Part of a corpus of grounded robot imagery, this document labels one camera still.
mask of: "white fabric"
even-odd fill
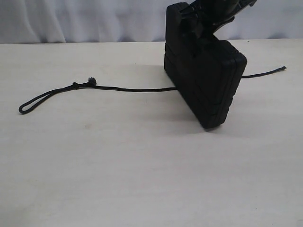
[[[164,40],[166,7],[178,0],[1,0],[0,43]],[[302,0],[258,0],[220,38],[303,37]]]
[[[0,45],[0,227],[303,227],[303,40],[232,41],[249,59],[224,125],[172,86],[164,43]]]

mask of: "white backdrop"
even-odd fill
[[[0,43],[162,41],[165,10],[175,2],[0,0]],[[303,0],[258,0],[217,35],[303,38]]]

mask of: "black case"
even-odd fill
[[[167,8],[164,68],[201,125],[215,128],[226,120],[247,59],[214,35],[197,39],[182,21],[187,6]]]

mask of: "cord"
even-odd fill
[[[270,71],[270,72],[265,72],[265,73],[260,73],[260,74],[255,74],[255,75],[249,75],[249,76],[243,76],[242,78],[244,79],[250,79],[250,78],[256,78],[256,77],[262,77],[266,75],[270,75],[273,73],[281,72],[286,69],[285,66]],[[130,88],[121,88],[121,87],[106,87],[106,86],[98,86],[97,81],[95,78],[91,77],[89,78],[89,81],[87,83],[83,84],[78,84],[74,82],[72,85],[64,87],[64,88],[59,88],[55,90],[51,90],[48,92],[45,92],[32,100],[22,104],[19,108],[19,112],[21,114],[27,114],[35,110],[39,105],[41,105],[43,102],[45,102],[47,99],[53,97],[56,94],[63,93],[66,91],[72,91],[72,90],[79,90],[79,89],[85,89],[85,88],[92,88],[92,89],[97,89],[97,90],[111,90],[111,91],[122,91],[122,92],[136,92],[136,93],[151,93],[151,92],[167,92],[167,91],[177,91],[178,89],[176,87],[167,87],[167,88],[155,88],[155,89],[130,89]],[[35,104],[33,104],[30,108],[23,110],[28,105],[31,105],[35,101],[39,100]]]

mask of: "table surface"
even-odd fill
[[[0,226],[303,227],[303,40],[231,41],[249,59],[205,132],[170,87],[164,43],[0,45]]]

